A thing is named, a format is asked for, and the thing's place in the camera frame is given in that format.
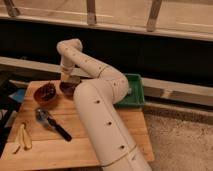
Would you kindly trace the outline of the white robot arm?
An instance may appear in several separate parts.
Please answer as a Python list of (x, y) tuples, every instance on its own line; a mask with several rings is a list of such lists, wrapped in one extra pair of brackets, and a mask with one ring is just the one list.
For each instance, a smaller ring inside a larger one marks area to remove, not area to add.
[(152, 171), (114, 104), (127, 94), (126, 76), (82, 52), (79, 39), (60, 41), (61, 80), (70, 82), (77, 65), (91, 76), (74, 90), (73, 100), (103, 171)]

